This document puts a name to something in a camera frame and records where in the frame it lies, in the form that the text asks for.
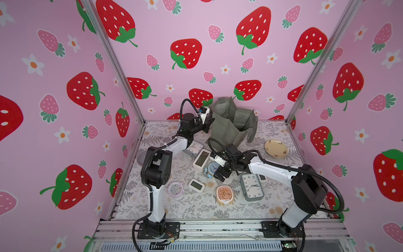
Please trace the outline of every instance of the metal frame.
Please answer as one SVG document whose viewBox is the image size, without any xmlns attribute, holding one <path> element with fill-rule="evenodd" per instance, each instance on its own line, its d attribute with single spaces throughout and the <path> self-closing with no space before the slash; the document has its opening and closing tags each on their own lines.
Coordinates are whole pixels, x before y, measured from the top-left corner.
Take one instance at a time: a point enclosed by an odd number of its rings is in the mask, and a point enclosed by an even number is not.
<svg viewBox="0 0 403 252">
<path fill-rule="evenodd" d="M 316 78 L 320 74 L 320 70 L 325 65 L 326 61 L 328 60 L 331 52 L 333 51 L 333 48 L 336 47 L 337 43 L 342 38 L 345 30 L 347 29 L 351 20 L 357 13 L 358 8 L 361 6 L 361 3 L 362 3 L 362 0 L 351 0 L 349 2 L 349 4 L 347 5 L 347 8 L 344 10 L 343 15 L 341 16 L 336 28 L 333 31 L 333 34 L 329 38 L 327 45 L 325 46 L 325 48 L 322 51 L 322 55 L 320 56 L 315 67 L 312 69 L 310 75 L 306 79 L 304 87 L 303 87 L 301 93 L 299 94 L 297 100 L 295 101 L 295 104 L 294 104 L 293 108 L 291 109 L 290 114 L 288 115 L 288 117 L 286 119 L 286 122 L 288 125 L 291 123 L 293 117 L 297 113 L 303 100 L 309 94 L 309 91 L 311 90 L 313 84 L 315 83 Z"/>
</svg>

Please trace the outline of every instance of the clock face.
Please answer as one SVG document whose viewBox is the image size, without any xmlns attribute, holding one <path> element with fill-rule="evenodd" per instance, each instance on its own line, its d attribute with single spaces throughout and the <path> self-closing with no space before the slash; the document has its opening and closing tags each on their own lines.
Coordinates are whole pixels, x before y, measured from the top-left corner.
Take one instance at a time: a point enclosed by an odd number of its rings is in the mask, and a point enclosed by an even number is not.
<svg viewBox="0 0 403 252">
<path fill-rule="evenodd" d="M 249 198 L 263 196 L 262 188 L 260 187 L 258 176 L 256 174 L 242 175 L 242 181 Z"/>
</svg>

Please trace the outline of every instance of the metal bar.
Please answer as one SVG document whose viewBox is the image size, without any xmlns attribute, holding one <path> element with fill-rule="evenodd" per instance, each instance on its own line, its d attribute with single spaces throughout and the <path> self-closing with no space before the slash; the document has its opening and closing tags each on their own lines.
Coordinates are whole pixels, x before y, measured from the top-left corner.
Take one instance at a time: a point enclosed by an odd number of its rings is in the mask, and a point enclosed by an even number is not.
<svg viewBox="0 0 403 252">
<path fill-rule="evenodd" d="M 308 78 L 304 84 L 304 87 L 303 87 L 301 93 L 298 96 L 298 99 L 296 100 L 293 108 L 291 109 L 291 112 L 288 115 L 287 120 L 286 120 L 287 124 L 291 123 L 293 117 L 295 116 L 299 107 L 301 106 L 302 101 L 306 98 L 310 89 L 312 88 L 313 84 L 315 83 L 316 78 L 320 74 L 320 70 L 325 65 L 326 61 L 328 60 L 333 48 L 336 47 L 337 43 L 342 38 L 345 30 L 347 29 L 349 23 L 351 22 L 354 15 L 358 11 L 358 8 L 360 7 L 361 3 L 362 3 L 362 0 L 351 0 L 349 2 L 349 4 L 347 5 L 347 8 L 345 9 L 336 28 L 333 31 L 333 34 L 331 35 L 328 43 L 326 44 L 325 48 L 323 49 L 322 55 L 320 56 L 315 67 L 312 69 L 310 75 L 308 76 Z"/>
<path fill-rule="evenodd" d="M 98 37 L 101 40 L 102 45 L 104 46 L 105 52 L 108 55 L 108 58 L 110 60 L 110 63 L 113 66 L 113 69 L 115 70 L 116 76 L 118 77 L 120 83 L 122 84 L 122 87 L 126 94 L 127 99 L 129 100 L 133 110 L 135 111 L 138 120 L 142 124 L 144 124 L 145 123 L 144 117 L 141 113 L 140 108 L 138 107 L 138 105 L 136 103 L 134 94 L 130 88 L 129 82 L 127 81 L 125 74 L 122 71 L 122 67 L 118 61 L 115 51 L 113 50 L 111 44 L 109 43 L 109 38 L 102 26 L 100 17 L 94 6 L 93 1 L 92 0 L 81 0 L 81 3 L 83 4 L 85 11 L 88 14 L 88 17 L 91 20 L 91 23 L 94 26 L 94 28 L 98 34 Z"/>
</svg>

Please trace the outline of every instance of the pink strawberry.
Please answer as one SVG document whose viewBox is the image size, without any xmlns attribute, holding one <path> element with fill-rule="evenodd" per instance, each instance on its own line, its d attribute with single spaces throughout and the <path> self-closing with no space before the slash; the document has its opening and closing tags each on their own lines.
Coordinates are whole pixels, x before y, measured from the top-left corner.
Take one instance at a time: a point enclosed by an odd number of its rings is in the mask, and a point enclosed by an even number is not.
<svg viewBox="0 0 403 252">
<path fill-rule="evenodd" d="M 333 166 L 332 172 L 333 172 L 334 175 L 336 175 L 339 178 L 347 176 L 347 169 L 343 165 L 335 165 L 335 166 Z"/>
<path fill-rule="evenodd" d="M 385 47 L 385 43 L 391 38 L 391 36 L 392 24 L 387 23 L 376 34 L 374 44 L 372 45 L 372 52 L 380 52 Z"/>
<path fill-rule="evenodd" d="M 215 83 L 217 81 L 217 79 L 214 77 L 214 74 L 209 72 L 204 72 L 203 77 L 205 81 L 208 81 L 210 83 Z"/>
<path fill-rule="evenodd" d="M 158 60 L 151 54 L 147 55 L 147 64 L 154 71 L 158 71 L 158 69 L 160 69 L 160 65 L 158 65 Z"/>
<path fill-rule="evenodd" d="M 332 114 L 333 114 L 332 108 L 325 108 L 325 109 L 322 111 L 322 113 L 320 114 L 319 117 L 320 117 L 322 120 L 327 120 L 327 119 L 329 119 L 329 117 L 332 117 Z"/>
<path fill-rule="evenodd" d="M 0 216 L 11 212 L 18 204 L 17 198 L 8 191 L 0 190 Z"/>
<path fill-rule="evenodd" d="M 126 145 L 124 145 L 124 146 L 122 147 L 122 151 L 123 151 L 123 156 L 124 156 L 125 158 L 127 158 L 127 152 L 128 152 L 128 150 L 127 150 Z"/>
<path fill-rule="evenodd" d="M 298 135 L 298 140 L 299 141 L 303 141 L 303 140 L 305 140 L 305 133 L 304 132 L 301 132 L 299 135 Z"/>
<path fill-rule="evenodd" d="M 394 222 L 389 222 L 383 225 L 383 231 L 396 242 L 403 244 L 403 227 L 400 227 Z"/>
<path fill-rule="evenodd" d="M 319 84 L 317 91 L 316 91 L 316 99 L 320 100 L 322 98 L 323 95 L 323 84 Z"/>
<path fill-rule="evenodd" d="M 285 107 L 285 104 L 284 104 L 284 103 L 283 103 L 283 104 L 280 104 L 280 105 L 278 105 L 278 106 L 276 107 L 276 109 L 274 110 L 274 112 L 275 112 L 276 114 L 277 114 L 277 113 L 280 113 L 280 111 L 283 110 L 284 107 Z"/>
<path fill-rule="evenodd" d="M 224 33 L 221 32 L 221 28 L 216 25 L 210 25 L 208 27 L 208 35 L 216 43 L 221 43 L 224 40 Z"/>
<path fill-rule="evenodd" d="M 98 67 L 99 71 L 101 73 L 103 73 L 104 69 L 105 69 L 105 64 L 102 61 L 102 56 L 101 56 L 100 52 L 95 53 L 95 64 L 97 64 L 97 67 Z"/>
<path fill-rule="evenodd" d="M 281 76 L 281 77 L 278 79 L 277 86 L 278 86 L 279 88 L 283 89 L 283 88 L 285 88 L 285 87 L 287 86 L 287 84 L 288 84 L 287 77 Z"/>
<path fill-rule="evenodd" d="M 253 67 L 253 59 L 249 58 L 242 63 L 241 72 L 247 73 Z"/>
<path fill-rule="evenodd" d="M 340 58 L 340 56 L 343 54 L 343 49 L 338 47 L 333 52 L 330 54 L 329 60 L 330 61 L 336 61 Z"/>
<path fill-rule="evenodd" d="M 172 106 L 172 103 L 173 103 L 172 97 L 167 96 L 167 97 L 164 99 L 164 105 L 165 105 L 166 107 L 171 107 L 171 106 Z"/>
<path fill-rule="evenodd" d="M 47 123 L 53 123 L 56 121 L 56 114 L 59 113 L 59 105 L 57 104 L 57 101 L 53 95 L 45 95 L 39 103 L 39 107 L 42 110 L 41 117 L 44 121 L 47 121 Z"/>
<path fill-rule="evenodd" d="M 98 130 L 94 126 L 90 125 L 90 126 L 85 126 L 83 128 L 82 133 L 83 133 L 83 137 L 89 138 L 89 139 L 94 139 L 98 135 Z"/>
<path fill-rule="evenodd" d="M 283 29 L 288 29 L 293 25 L 293 22 L 297 21 L 299 13 L 301 12 L 301 6 L 295 5 L 285 14 L 285 19 L 283 20 Z"/>
<path fill-rule="evenodd" d="M 172 11 L 173 15 L 178 15 L 181 12 L 181 5 L 176 0 L 162 0 L 165 9 L 167 11 Z"/>
<path fill-rule="evenodd" d="M 105 117 L 105 123 L 108 126 L 112 126 L 112 115 L 109 113 L 108 109 L 104 110 L 104 117 Z"/>
<path fill-rule="evenodd" d="M 386 95 L 379 94 L 368 103 L 368 108 L 376 112 L 381 112 L 385 108 L 391 108 L 395 104 L 396 99 L 397 98 L 394 98 L 394 95 L 390 93 Z"/>
<path fill-rule="evenodd" d="M 99 179 L 102 179 L 105 176 L 105 173 L 106 173 L 106 161 L 102 159 L 98 168 Z"/>
</svg>

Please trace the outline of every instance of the red strawberry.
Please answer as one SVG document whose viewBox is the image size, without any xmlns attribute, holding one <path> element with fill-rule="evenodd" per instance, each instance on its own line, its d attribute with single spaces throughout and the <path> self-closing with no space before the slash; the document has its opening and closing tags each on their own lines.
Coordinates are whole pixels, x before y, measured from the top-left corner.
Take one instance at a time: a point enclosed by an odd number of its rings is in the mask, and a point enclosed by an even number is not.
<svg viewBox="0 0 403 252">
<path fill-rule="evenodd" d="M 323 111 L 322 111 L 322 113 L 320 114 L 320 118 L 322 119 L 322 120 L 327 120 L 327 119 L 329 119 L 329 117 L 332 117 L 332 114 L 333 114 L 333 110 L 332 110 L 332 108 L 325 108 Z"/>
<path fill-rule="evenodd" d="M 104 69 L 105 69 L 105 64 L 104 64 L 104 62 L 102 61 L 102 56 L 101 56 L 101 54 L 100 54 L 99 52 L 96 52 L 96 53 L 95 53 L 95 64 L 97 65 L 99 71 L 100 71 L 101 73 L 103 73 L 103 72 L 104 72 Z"/>
<path fill-rule="evenodd" d="M 106 34 L 113 40 L 126 43 L 136 36 L 136 25 L 131 15 L 112 0 L 97 0 L 97 12 L 101 18 Z"/>
<path fill-rule="evenodd" d="M 339 143 L 332 144 L 332 142 L 333 135 L 325 126 L 321 126 L 311 132 L 311 143 L 322 156 L 330 152 L 332 145 L 339 145 Z"/>
<path fill-rule="evenodd" d="M 39 103 L 39 107 L 42 110 L 41 117 L 44 121 L 47 121 L 47 123 L 56 121 L 59 105 L 53 95 L 46 94 Z"/>
<path fill-rule="evenodd" d="M 335 166 L 333 166 L 332 172 L 333 172 L 334 175 L 336 175 L 339 178 L 347 176 L 347 169 L 343 165 L 335 165 Z"/>
<path fill-rule="evenodd" d="M 189 99 L 196 108 L 200 108 L 201 106 L 207 107 L 213 103 L 213 95 L 210 92 L 197 88 L 189 91 Z"/>
<path fill-rule="evenodd" d="M 123 102 L 122 107 L 118 109 L 118 111 L 116 112 L 115 121 L 116 126 L 118 127 L 119 135 L 121 137 L 125 137 L 127 131 L 129 130 L 130 117 L 129 114 L 127 113 L 127 110 L 125 110 L 123 107 Z"/>
<path fill-rule="evenodd" d="M 221 32 L 221 28 L 216 25 L 210 25 L 208 27 L 208 35 L 216 43 L 221 43 L 224 40 L 224 33 Z"/>
<path fill-rule="evenodd" d="M 391 108 L 396 101 L 397 98 L 394 97 L 393 94 L 379 94 L 375 96 L 369 103 L 368 103 L 368 108 L 370 110 L 376 111 L 376 112 L 381 112 L 385 108 Z"/>
<path fill-rule="evenodd" d="M 241 72 L 247 73 L 253 67 L 253 59 L 249 58 L 242 63 Z"/>
<path fill-rule="evenodd" d="M 70 165 L 56 178 L 56 186 L 48 187 L 39 192 L 43 194 L 52 189 L 52 201 L 59 209 L 65 210 L 73 207 L 82 200 L 92 188 L 92 179 L 83 168 Z"/>
<path fill-rule="evenodd" d="M 291 90 L 287 95 L 288 100 L 290 100 L 292 102 L 296 102 L 299 94 L 301 93 L 302 88 L 303 88 L 303 85 Z"/>
<path fill-rule="evenodd" d="M 255 97 L 261 87 L 262 83 L 258 80 L 241 81 L 235 85 L 234 95 L 240 101 L 248 101 Z"/>
<path fill-rule="evenodd" d="M 202 44 L 194 38 L 177 40 L 171 44 L 171 58 L 175 61 L 172 69 L 178 67 L 190 69 L 198 63 L 202 53 Z"/>
<path fill-rule="evenodd" d="M 105 123 L 108 126 L 112 126 L 112 115 L 109 113 L 108 109 L 104 110 L 104 117 L 105 117 Z"/>
<path fill-rule="evenodd" d="M 329 56 L 330 61 L 336 61 L 340 58 L 340 56 L 343 54 L 343 49 L 338 47 Z"/>
<path fill-rule="evenodd" d="M 18 199 L 8 191 L 0 190 L 0 216 L 16 208 Z"/>
<path fill-rule="evenodd" d="M 98 90 L 98 83 L 87 72 L 79 73 L 67 83 L 67 95 L 81 107 L 94 110 L 98 107 L 104 93 Z"/>
<path fill-rule="evenodd" d="M 314 58 L 320 56 L 327 43 L 326 35 L 318 28 L 311 27 L 304 31 L 299 37 L 294 51 L 294 61 L 298 63 L 313 62 Z"/>
<path fill-rule="evenodd" d="M 62 43 L 59 43 L 57 41 L 55 35 L 51 34 L 48 31 L 39 29 L 38 37 L 49 52 L 54 52 L 56 56 L 59 56 L 61 58 L 66 55 Z"/>
<path fill-rule="evenodd" d="M 217 79 L 214 77 L 214 74 L 209 72 L 204 72 L 203 77 L 205 81 L 208 81 L 210 83 L 215 83 L 217 81 Z"/>
<path fill-rule="evenodd" d="M 158 69 L 160 69 L 160 65 L 158 65 L 158 60 L 151 54 L 147 55 L 147 64 L 154 71 L 158 71 Z"/>
<path fill-rule="evenodd" d="M 103 179 L 106 173 L 106 161 L 102 159 L 102 161 L 99 164 L 98 168 L 98 177 L 99 179 Z"/>
<path fill-rule="evenodd" d="M 253 49 L 266 41 L 269 34 L 270 21 L 272 13 L 267 7 L 259 7 L 251 14 L 247 15 L 238 24 L 237 39 L 240 45 L 243 45 L 243 50 L 246 48 Z"/>
<path fill-rule="evenodd" d="M 298 135 L 298 140 L 299 140 L 300 142 L 302 142 L 303 140 L 305 140 L 305 133 L 304 133 L 304 132 L 301 132 L 301 133 Z"/>
<path fill-rule="evenodd" d="M 122 177 L 122 173 L 123 173 L 123 170 L 118 168 L 112 174 L 112 177 L 110 178 L 110 182 L 108 181 L 108 179 L 106 179 L 106 182 L 110 184 L 109 192 L 112 195 L 112 197 L 115 196 L 116 189 L 118 189 L 118 185 L 120 182 L 120 178 Z"/>
<path fill-rule="evenodd" d="M 347 102 L 356 98 L 363 86 L 364 77 L 353 63 L 346 63 L 340 68 L 333 85 L 333 97 L 339 103 L 346 103 L 343 111 L 347 109 Z"/>
<path fill-rule="evenodd" d="M 283 104 L 280 104 L 280 105 L 278 105 L 277 107 L 276 107 L 276 109 L 274 110 L 274 112 L 277 114 L 277 113 L 280 113 L 280 111 L 281 110 L 283 110 L 285 108 L 285 104 L 283 103 Z"/>
<path fill-rule="evenodd" d="M 372 45 L 372 52 L 377 53 L 380 52 L 384 47 L 385 43 L 392 36 L 392 24 L 385 24 L 374 37 L 374 44 Z"/>
<path fill-rule="evenodd" d="M 319 84 L 317 90 L 316 90 L 316 100 L 320 100 L 323 95 L 323 84 Z"/>
<path fill-rule="evenodd" d="M 137 99 L 146 99 L 149 96 L 156 96 L 151 94 L 150 85 L 143 79 L 128 77 L 131 90 L 133 90 L 134 97 Z"/>
<path fill-rule="evenodd" d="M 386 223 L 382 226 L 383 231 L 390 238 L 394 239 L 396 242 L 403 244 L 403 227 L 400 227 L 394 222 Z"/>
<path fill-rule="evenodd" d="M 301 12 L 301 6 L 295 5 L 285 14 L 285 19 L 283 20 L 283 29 L 288 29 L 293 25 L 293 22 L 297 21 L 299 13 Z"/>
<path fill-rule="evenodd" d="M 380 192 L 386 198 L 403 201 L 403 152 L 387 150 L 374 159 L 374 173 Z"/>
<path fill-rule="evenodd" d="M 285 87 L 287 86 L 287 84 L 288 84 L 287 77 L 281 76 L 281 77 L 278 79 L 277 86 L 278 86 L 279 88 L 283 89 L 283 88 L 285 88 Z"/>
<path fill-rule="evenodd" d="M 283 115 L 276 115 L 275 117 L 272 117 L 269 120 L 284 120 L 284 116 Z"/>
<path fill-rule="evenodd" d="M 167 118 L 167 120 L 179 120 L 179 113 L 175 113 Z"/>
<path fill-rule="evenodd" d="M 126 145 L 124 145 L 124 146 L 122 147 L 122 151 L 123 151 L 123 156 L 124 156 L 125 158 L 127 158 L 128 150 L 127 150 L 127 146 L 126 146 Z"/>
<path fill-rule="evenodd" d="M 0 141 L 16 130 L 24 120 L 17 103 L 0 95 Z"/>
</svg>

